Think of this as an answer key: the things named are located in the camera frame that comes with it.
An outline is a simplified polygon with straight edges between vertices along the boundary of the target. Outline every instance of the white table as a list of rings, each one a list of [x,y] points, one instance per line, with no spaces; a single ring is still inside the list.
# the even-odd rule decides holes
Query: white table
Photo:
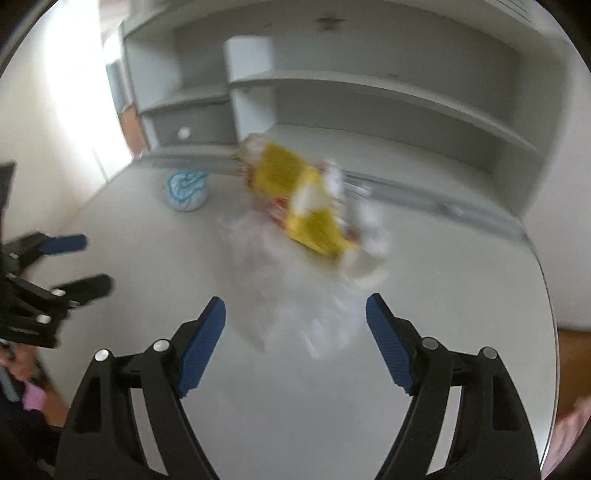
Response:
[[[58,389],[71,401],[96,350],[141,352],[196,318],[217,295],[226,302],[226,329],[199,388],[183,404],[220,478],[373,478],[410,399],[390,379],[365,319],[353,344],[329,359],[312,359],[292,338],[255,348],[241,334],[244,293],[218,225],[241,181],[212,177],[209,202],[178,213],[162,200],[168,173],[125,170],[67,229],[89,237],[87,252],[47,259],[35,272],[45,286],[98,272],[116,280],[112,297],[75,312],[61,347],[43,352]],[[499,351],[542,458],[556,405],[557,345],[534,254],[526,244],[445,218],[386,209],[393,248],[389,278],[379,288],[383,298],[449,349]],[[456,408],[449,409],[432,468],[444,464],[458,399],[454,388]],[[149,438],[145,410],[137,412],[142,438]],[[151,465],[161,469],[153,442],[146,448]]]

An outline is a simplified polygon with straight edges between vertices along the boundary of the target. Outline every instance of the white cabinet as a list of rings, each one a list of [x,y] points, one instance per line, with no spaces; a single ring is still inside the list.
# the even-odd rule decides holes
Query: white cabinet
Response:
[[[311,160],[334,157],[393,199],[406,189],[411,206],[521,229],[567,71],[565,42],[535,29],[531,6],[199,0],[155,9],[122,27],[146,160],[226,168],[229,157],[212,151],[267,133]],[[183,127],[188,137],[177,135]]]

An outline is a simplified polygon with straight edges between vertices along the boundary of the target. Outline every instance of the blue gripper pad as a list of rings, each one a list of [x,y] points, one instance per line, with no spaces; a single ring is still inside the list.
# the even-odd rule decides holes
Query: blue gripper pad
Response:
[[[365,304],[365,317],[392,380],[410,395],[415,384],[412,375],[413,360],[392,324],[398,319],[390,313],[382,297],[377,294],[368,298]]]
[[[84,235],[55,236],[41,246],[41,251],[46,255],[67,254],[84,250],[86,245],[87,240]]]
[[[201,327],[181,357],[177,382],[180,398],[186,397],[189,390],[199,386],[205,367],[226,325],[226,305],[223,300],[216,297],[212,302],[213,305],[210,303],[203,312],[207,316],[199,319],[202,320]]]

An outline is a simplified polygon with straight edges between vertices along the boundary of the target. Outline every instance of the hand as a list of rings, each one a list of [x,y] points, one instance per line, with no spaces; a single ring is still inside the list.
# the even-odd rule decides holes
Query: hand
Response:
[[[18,381],[26,382],[33,377],[37,370],[35,364],[37,347],[18,343],[13,347],[13,350],[14,358],[11,359],[7,350],[0,349],[0,365],[6,367]]]

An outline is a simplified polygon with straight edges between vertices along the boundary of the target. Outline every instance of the yellow snack package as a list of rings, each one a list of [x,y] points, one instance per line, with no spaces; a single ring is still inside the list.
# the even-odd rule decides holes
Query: yellow snack package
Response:
[[[328,257],[353,247],[336,221],[321,172],[276,143],[265,142],[261,150],[247,162],[248,185],[286,234]]]

